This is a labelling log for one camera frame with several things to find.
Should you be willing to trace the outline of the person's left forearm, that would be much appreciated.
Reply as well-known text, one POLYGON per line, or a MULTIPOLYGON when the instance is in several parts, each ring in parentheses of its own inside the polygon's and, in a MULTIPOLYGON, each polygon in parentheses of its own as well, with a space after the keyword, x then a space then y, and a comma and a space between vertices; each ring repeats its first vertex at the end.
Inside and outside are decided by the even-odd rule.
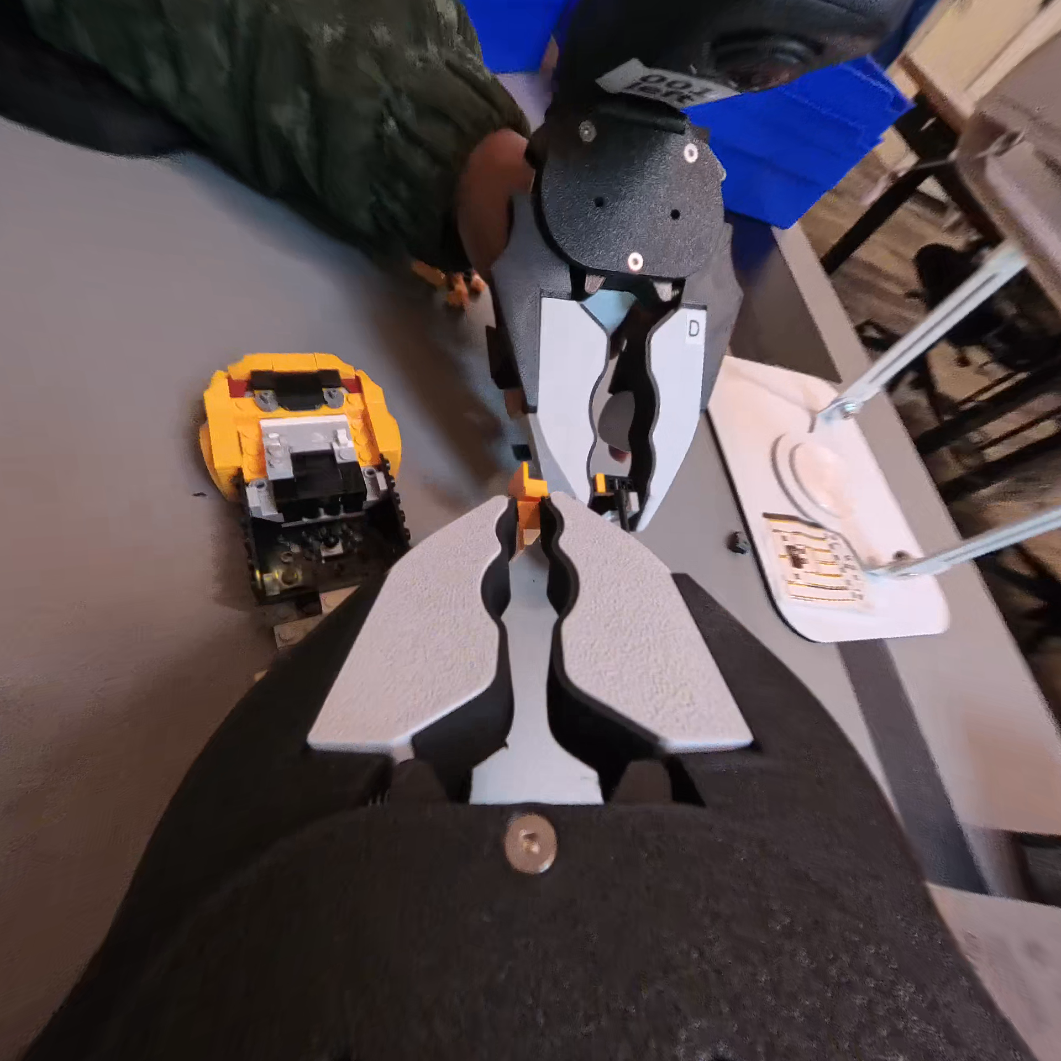
POLYGON ((473 269, 455 193, 489 134, 528 138, 460 2, 30 1, 258 192, 383 259, 473 269))

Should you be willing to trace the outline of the person's left hand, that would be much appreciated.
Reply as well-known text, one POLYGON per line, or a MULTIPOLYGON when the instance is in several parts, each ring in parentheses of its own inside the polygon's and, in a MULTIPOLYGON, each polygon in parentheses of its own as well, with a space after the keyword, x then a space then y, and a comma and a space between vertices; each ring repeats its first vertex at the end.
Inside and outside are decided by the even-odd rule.
POLYGON ((460 171, 455 193, 456 227, 471 266, 486 280, 510 240, 511 203, 533 189, 528 139, 511 128, 485 137, 460 171))

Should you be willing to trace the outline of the yellow lego corner brick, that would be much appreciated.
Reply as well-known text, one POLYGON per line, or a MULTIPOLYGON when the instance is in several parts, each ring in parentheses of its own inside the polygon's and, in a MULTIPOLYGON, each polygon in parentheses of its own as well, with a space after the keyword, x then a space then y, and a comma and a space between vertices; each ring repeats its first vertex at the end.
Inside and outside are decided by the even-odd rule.
POLYGON ((516 504, 516 551, 533 544, 541 532, 541 504, 550 495, 547 481, 537 477, 529 460, 521 460, 508 484, 508 495, 516 504))

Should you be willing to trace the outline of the blue plastic bin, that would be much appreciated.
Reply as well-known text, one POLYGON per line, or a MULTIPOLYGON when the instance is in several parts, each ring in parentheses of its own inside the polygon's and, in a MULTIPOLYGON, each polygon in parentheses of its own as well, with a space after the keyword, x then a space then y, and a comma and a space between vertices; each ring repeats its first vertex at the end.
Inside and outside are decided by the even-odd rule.
MULTIPOLYGON (((465 1, 486 66, 537 72, 564 42, 576 3, 465 1)), ((869 57, 807 73, 789 85, 685 108, 707 131, 726 171, 727 210, 788 229, 870 152, 912 103, 869 57)))

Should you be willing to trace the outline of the pile of yellow lego bricks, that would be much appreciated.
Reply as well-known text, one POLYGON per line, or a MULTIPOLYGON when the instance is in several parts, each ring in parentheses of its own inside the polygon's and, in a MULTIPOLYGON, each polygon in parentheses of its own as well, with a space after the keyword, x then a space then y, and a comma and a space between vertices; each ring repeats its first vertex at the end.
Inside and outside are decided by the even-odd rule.
POLYGON ((411 263, 411 271, 427 285, 442 293, 445 305, 455 310, 468 311, 488 291, 487 282, 475 269, 443 272, 415 260, 411 263))

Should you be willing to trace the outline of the brown wooden desk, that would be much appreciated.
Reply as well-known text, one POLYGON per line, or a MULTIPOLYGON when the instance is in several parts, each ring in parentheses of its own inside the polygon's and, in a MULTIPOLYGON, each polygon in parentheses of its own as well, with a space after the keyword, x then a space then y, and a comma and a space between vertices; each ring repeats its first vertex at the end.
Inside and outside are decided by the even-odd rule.
POLYGON ((937 2, 886 72, 911 100, 872 154, 879 184, 860 214, 821 256, 841 269, 924 182, 935 182, 972 230, 994 244, 1001 232, 952 160, 976 103, 1021 60, 1059 34, 1059 2, 937 2))

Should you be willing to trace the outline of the yellow lego car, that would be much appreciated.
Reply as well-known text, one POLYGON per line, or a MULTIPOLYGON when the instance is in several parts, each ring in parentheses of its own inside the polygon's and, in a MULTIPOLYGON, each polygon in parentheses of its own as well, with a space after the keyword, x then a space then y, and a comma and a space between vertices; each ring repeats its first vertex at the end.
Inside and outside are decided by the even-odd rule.
POLYGON ((206 470, 283 653, 408 551, 400 430, 380 385, 325 352, 248 354, 203 401, 206 470))

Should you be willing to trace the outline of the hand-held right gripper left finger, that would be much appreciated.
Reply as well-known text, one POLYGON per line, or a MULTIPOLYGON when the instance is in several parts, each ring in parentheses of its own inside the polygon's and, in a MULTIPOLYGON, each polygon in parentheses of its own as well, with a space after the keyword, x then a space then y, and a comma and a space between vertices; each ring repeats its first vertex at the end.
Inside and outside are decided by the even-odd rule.
POLYGON ((308 734, 318 751, 427 763, 454 800, 505 745, 518 517, 493 497, 392 567, 308 734))

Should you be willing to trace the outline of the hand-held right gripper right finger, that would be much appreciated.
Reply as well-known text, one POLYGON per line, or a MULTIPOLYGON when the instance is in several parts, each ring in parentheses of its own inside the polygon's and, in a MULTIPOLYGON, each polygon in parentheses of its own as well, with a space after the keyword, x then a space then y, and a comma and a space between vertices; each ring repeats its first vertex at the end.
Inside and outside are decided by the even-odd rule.
POLYGON ((669 567, 576 498, 540 505, 547 601, 550 733, 597 777, 604 802, 633 763, 753 744, 669 567))

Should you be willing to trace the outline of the sticker sheet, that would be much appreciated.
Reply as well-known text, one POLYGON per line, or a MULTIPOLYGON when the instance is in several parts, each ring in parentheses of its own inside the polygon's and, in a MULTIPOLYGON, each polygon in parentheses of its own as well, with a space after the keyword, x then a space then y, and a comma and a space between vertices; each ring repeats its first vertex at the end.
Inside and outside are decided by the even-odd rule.
POLYGON ((870 611, 864 571, 842 535, 790 514, 764 514, 763 521, 781 601, 829 613, 870 611))

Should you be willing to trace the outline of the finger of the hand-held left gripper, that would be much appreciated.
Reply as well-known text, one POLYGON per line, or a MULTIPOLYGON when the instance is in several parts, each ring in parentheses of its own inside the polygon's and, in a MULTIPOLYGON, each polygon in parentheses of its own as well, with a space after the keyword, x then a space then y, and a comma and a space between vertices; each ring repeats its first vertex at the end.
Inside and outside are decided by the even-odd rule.
POLYGON ((609 337, 582 305, 541 301, 537 456, 551 491, 587 505, 596 443, 592 401, 606 371, 609 337))
POLYGON ((653 325, 634 362, 629 476, 643 532, 658 514, 686 457, 699 423, 707 312, 680 306, 653 325))

